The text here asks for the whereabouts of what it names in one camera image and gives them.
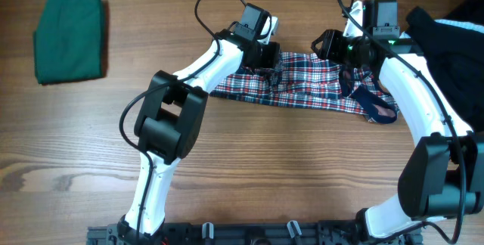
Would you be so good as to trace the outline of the plaid red blue shirt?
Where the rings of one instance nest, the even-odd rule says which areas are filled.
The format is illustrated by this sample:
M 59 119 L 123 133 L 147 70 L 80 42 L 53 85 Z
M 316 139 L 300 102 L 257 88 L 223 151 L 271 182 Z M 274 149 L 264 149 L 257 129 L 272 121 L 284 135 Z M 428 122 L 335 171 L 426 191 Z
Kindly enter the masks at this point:
M 367 67 L 351 69 L 314 53 L 282 52 L 273 68 L 241 67 L 210 95 L 275 107 L 360 114 L 379 124 L 394 123 L 399 115 L 394 98 Z

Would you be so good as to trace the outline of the folded green cloth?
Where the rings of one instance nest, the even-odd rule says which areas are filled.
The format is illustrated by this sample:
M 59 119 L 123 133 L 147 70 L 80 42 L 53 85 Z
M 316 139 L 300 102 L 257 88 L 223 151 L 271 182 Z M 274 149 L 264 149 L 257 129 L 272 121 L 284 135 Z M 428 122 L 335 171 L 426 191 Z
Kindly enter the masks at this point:
M 37 82 L 101 78 L 104 32 L 102 0 L 47 0 L 33 32 Z

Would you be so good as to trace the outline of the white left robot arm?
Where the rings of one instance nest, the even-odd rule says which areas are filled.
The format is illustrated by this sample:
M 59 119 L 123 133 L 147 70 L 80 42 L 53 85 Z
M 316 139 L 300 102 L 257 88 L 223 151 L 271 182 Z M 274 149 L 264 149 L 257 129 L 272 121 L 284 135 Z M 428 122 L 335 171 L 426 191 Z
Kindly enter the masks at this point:
M 173 74 L 154 74 L 147 91 L 134 98 L 119 121 L 141 103 L 134 125 L 141 158 L 135 197 L 117 224 L 127 244 L 154 244 L 162 239 L 166 198 L 179 162 L 192 150 L 203 122 L 209 93 L 240 67 L 274 67 L 281 48 L 269 37 L 245 38 L 226 29 L 216 33 L 208 50 Z

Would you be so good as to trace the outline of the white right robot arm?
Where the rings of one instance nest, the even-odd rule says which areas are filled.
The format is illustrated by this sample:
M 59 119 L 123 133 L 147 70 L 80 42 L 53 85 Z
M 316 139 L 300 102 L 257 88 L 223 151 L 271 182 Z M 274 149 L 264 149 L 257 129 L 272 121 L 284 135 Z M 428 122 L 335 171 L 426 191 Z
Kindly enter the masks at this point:
M 311 44 L 322 60 L 368 67 L 395 99 L 415 143 L 397 193 L 341 226 L 352 244 L 409 239 L 430 226 L 455 244 L 464 217 L 483 208 L 483 139 L 451 108 L 412 39 L 375 39 L 328 29 Z

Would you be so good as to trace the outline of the black garment pile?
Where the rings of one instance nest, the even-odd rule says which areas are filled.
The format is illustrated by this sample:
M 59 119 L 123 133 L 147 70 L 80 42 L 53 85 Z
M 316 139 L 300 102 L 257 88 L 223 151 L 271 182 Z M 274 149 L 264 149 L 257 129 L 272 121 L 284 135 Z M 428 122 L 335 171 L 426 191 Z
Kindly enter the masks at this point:
M 406 21 L 406 33 L 422 48 L 446 100 L 473 131 L 482 132 L 483 0 L 464 0 L 440 20 L 416 7 Z

